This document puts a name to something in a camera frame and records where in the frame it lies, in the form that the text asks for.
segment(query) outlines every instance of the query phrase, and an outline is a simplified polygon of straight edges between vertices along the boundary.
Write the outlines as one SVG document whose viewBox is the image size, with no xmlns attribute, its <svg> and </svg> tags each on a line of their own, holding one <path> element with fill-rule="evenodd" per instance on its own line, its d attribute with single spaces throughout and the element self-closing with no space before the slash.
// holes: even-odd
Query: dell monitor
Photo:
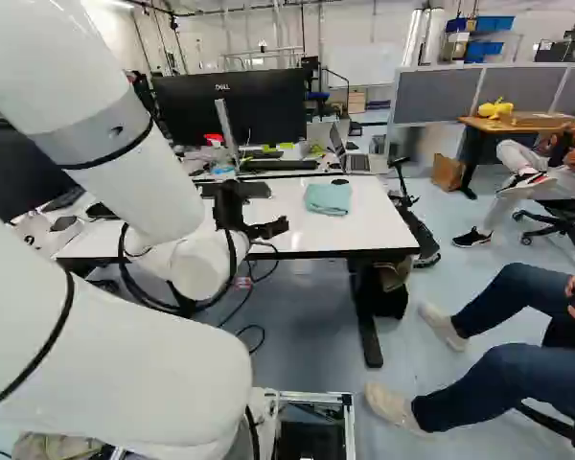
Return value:
<svg viewBox="0 0 575 460">
<path fill-rule="evenodd" d="M 78 184 L 0 116 L 0 219 L 4 222 Z"/>
<path fill-rule="evenodd" d="M 238 144 L 279 144 L 307 137 L 303 69 L 258 70 L 153 79 L 160 115 L 175 142 L 206 145 L 222 133 L 216 99 L 226 102 Z"/>
</svg>

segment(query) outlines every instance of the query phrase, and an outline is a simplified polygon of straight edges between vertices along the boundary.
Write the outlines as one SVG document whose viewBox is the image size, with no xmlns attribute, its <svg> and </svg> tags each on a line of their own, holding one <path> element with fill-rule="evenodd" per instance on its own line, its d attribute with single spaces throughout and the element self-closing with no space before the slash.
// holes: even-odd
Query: yellow plush toy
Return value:
<svg viewBox="0 0 575 460">
<path fill-rule="evenodd" d="M 514 111 L 512 103 L 503 103 L 502 98 L 498 98 L 495 103 L 483 103 L 477 109 L 477 114 L 483 118 L 496 120 L 499 113 L 511 113 Z"/>
</svg>

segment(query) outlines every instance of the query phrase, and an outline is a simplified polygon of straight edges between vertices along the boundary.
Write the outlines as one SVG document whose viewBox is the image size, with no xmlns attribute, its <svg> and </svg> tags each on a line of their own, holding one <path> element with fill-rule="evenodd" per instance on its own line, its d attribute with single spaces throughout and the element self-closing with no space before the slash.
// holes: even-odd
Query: blue storage bin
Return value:
<svg viewBox="0 0 575 460">
<path fill-rule="evenodd" d="M 514 27 L 515 16 L 499 16 L 496 20 L 496 29 L 498 31 L 511 31 Z"/>
<path fill-rule="evenodd" d="M 477 17 L 476 32 L 511 31 L 515 16 L 479 16 Z"/>
<path fill-rule="evenodd" d="M 476 32 L 495 32 L 496 18 L 494 16 L 479 16 L 477 18 Z"/>
<path fill-rule="evenodd" d="M 504 43 L 498 41 L 490 41 L 485 43 L 484 55 L 499 55 L 502 52 L 502 45 Z"/>
<path fill-rule="evenodd" d="M 467 30 L 467 18 L 466 17 L 456 17 L 448 21 L 445 26 L 445 32 L 448 34 L 453 32 L 464 32 Z"/>
<path fill-rule="evenodd" d="M 467 58 L 483 57 L 486 54 L 486 45 L 482 41 L 472 41 L 467 47 Z"/>
</svg>

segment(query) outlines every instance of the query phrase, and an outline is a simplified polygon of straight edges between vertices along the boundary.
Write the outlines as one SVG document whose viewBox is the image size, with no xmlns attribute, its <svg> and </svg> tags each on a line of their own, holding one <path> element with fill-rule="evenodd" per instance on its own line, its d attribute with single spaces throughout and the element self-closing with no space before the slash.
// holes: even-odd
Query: keyboard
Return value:
<svg viewBox="0 0 575 460">
<path fill-rule="evenodd" d="M 58 209 L 67 208 L 68 206 L 75 204 L 75 202 L 83 195 L 85 195 L 85 189 L 83 187 L 74 187 L 64 195 L 60 195 L 49 201 L 49 203 L 47 203 L 40 212 L 50 213 L 52 211 L 57 211 Z"/>
<path fill-rule="evenodd" d="M 252 158 L 254 160 L 272 160 L 281 158 L 284 153 L 280 150 L 275 151 L 263 151 L 262 149 L 252 149 L 252 150 L 239 150 L 240 158 Z"/>
<path fill-rule="evenodd" d="M 352 171 L 371 171 L 368 155 L 349 155 L 349 163 Z"/>
<path fill-rule="evenodd" d="M 241 164 L 241 171 L 316 170 L 315 160 L 250 160 Z"/>
</svg>

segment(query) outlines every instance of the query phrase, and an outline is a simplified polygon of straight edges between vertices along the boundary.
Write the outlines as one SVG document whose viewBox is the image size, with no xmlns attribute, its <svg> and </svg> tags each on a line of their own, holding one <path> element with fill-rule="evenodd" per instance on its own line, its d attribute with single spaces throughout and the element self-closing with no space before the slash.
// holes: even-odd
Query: black sneaker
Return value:
<svg viewBox="0 0 575 460">
<path fill-rule="evenodd" d="M 553 185 L 556 182 L 554 177 L 550 177 L 545 172 L 527 172 L 513 176 L 509 185 L 498 189 L 499 195 L 508 195 L 513 193 L 522 193 L 523 191 L 534 189 L 540 185 Z"/>
<path fill-rule="evenodd" d="M 491 241 L 492 233 L 488 236 L 482 235 L 477 231 L 477 227 L 473 227 L 469 233 L 451 240 L 453 245 L 458 247 L 473 247 L 478 244 L 485 244 Z"/>
</svg>

